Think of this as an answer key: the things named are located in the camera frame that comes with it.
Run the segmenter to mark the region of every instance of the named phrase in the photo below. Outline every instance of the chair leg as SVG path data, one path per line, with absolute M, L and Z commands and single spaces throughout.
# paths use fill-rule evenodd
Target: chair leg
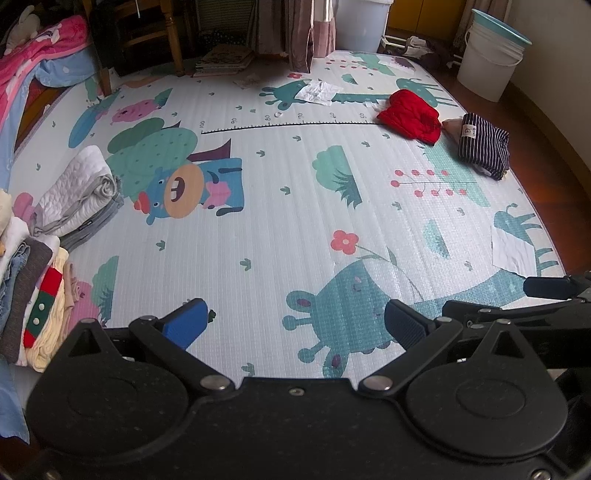
M 111 93 L 111 79 L 109 78 L 109 69 L 102 67 L 99 72 L 100 88 L 103 90 L 103 95 L 108 97 Z
M 181 45 L 178 42 L 177 26 L 173 20 L 173 6 L 171 0 L 160 0 L 160 10 L 164 14 L 164 21 L 166 23 L 166 31 L 168 32 L 168 43 L 170 43 L 170 51 L 173 54 L 174 69 L 177 76 L 182 77 L 184 73 L 183 55 L 181 54 Z

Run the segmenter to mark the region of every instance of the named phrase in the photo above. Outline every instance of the white paper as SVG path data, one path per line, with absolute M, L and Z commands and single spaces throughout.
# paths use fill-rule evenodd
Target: white paper
M 492 264 L 521 277 L 536 277 L 535 249 L 529 243 L 495 226 L 492 232 Z
M 342 91 L 343 89 L 336 85 L 331 85 L 322 80 L 312 80 L 297 93 L 295 98 L 298 100 L 304 100 L 308 103 L 319 103 L 321 105 L 330 106 L 333 97 Z

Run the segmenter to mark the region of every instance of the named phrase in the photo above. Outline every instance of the pink blanket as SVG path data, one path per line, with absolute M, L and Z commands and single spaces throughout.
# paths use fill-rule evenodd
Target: pink blanket
M 68 17 L 0 59 L 0 130 L 18 89 L 40 61 L 71 55 L 90 44 L 86 20 Z

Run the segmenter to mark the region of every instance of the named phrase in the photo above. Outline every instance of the bucket handle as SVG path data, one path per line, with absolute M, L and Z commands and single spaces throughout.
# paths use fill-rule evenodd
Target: bucket handle
M 472 30 L 472 28 L 468 29 L 466 31 L 466 33 L 464 33 L 464 41 L 466 42 L 466 45 L 468 45 L 468 34 L 470 33 L 470 31 Z M 487 57 L 486 55 L 484 55 L 480 50 L 478 50 L 473 44 L 471 45 L 472 48 L 474 48 L 474 50 L 476 50 L 476 53 L 478 53 L 478 55 L 480 55 L 481 57 L 483 57 L 486 61 L 489 61 L 490 63 L 492 63 L 493 65 L 497 65 L 499 67 L 515 67 L 517 65 L 519 65 L 521 63 L 521 60 L 523 60 L 523 57 L 521 57 L 519 60 L 517 60 L 515 63 L 510 63 L 509 65 L 505 64 L 505 63 L 497 63 L 495 61 L 492 61 L 489 57 Z

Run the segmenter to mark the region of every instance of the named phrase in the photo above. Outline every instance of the jeans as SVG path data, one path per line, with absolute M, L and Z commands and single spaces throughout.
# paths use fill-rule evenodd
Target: jeans
M 31 247 L 24 242 L 18 247 L 15 254 L 10 259 L 10 264 L 4 273 L 4 279 L 0 284 L 0 335 L 6 325 L 6 320 L 10 314 L 10 307 L 12 304 L 12 294 L 14 290 L 14 282 L 17 279 L 18 273 L 27 264 Z

